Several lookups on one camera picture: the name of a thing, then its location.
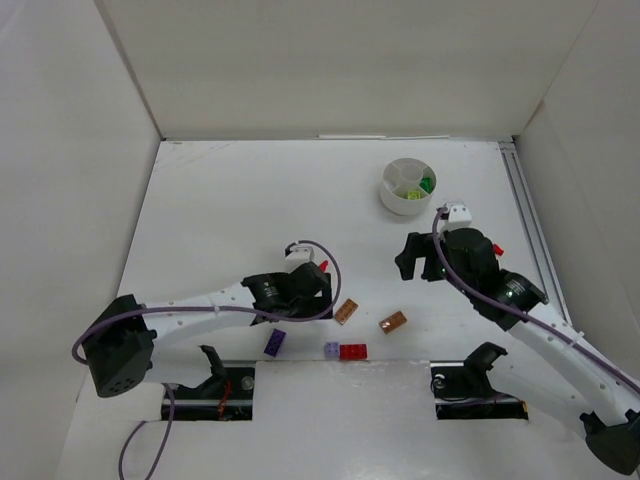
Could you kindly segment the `dark purple lego brick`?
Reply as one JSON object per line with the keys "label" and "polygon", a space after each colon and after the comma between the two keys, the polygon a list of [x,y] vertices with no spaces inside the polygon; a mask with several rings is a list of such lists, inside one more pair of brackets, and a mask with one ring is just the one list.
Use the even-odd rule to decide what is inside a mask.
{"label": "dark purple lego brick", "polygon": [[279,329],[274,329],[264,347],[263,353],[272,358],[275,358],[284,343],[286,333]]}

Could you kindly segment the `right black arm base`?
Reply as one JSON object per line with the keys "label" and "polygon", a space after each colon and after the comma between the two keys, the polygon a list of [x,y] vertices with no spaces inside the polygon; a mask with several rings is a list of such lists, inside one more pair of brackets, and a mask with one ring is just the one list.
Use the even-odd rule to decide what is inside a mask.
{"label": "right black arm base", "polygon": [[485,342],[464,360],[430,362],[430,390],[436,418],[445,420],[529,420],[526,404],[495,390],[488,378],[493,364],[507,351]]}

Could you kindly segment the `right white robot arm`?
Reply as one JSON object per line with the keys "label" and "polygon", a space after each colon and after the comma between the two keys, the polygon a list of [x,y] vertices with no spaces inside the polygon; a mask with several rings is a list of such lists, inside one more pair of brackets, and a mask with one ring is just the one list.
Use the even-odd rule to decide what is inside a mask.
{"label": "right white robot arm", "polygon": [[484,342],[456,368],[436,368],[434,383],[456,379],[460,389],[437,398],[521,399],[578,434],[589,451],[621,475],[639,468],[639,383],[609,362],[565,321],[546,295],[521,274],[502,268],[493,243],[470,227],[412,232],[395,258],[403,280],[418,259],[422,279],[445,281],[485,320],[536,353],[551,370],[518,364],[507,348]]}

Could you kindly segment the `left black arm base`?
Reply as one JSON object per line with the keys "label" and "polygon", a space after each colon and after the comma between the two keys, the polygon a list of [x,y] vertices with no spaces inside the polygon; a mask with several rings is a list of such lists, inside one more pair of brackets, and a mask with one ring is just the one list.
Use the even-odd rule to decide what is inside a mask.
{"label": "left black arm base", "polygon": [[170,385],[161,417],[176,421],[237,422],[253,418],[256,363],[223,360],[216,349],[174,350],[161,367],[160,379]]}

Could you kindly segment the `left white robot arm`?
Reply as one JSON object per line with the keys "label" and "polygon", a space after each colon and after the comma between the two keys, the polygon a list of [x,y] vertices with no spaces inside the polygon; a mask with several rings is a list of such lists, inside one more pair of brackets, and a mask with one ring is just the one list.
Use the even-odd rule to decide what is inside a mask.
{"label": "left white robot arm", "polygon": [[219,357],[200,346],[205,362],[192,366],[172,347],[216,330],[265,322],[307,322],[333,312],[335,282],[314,262],[292,272],[246,277],[187,300],[143,304],[132,294],[113,300],[74,344],[74,358],[88,366],[101,398],[122,395],[139,384],[198,388],[221,372]]}

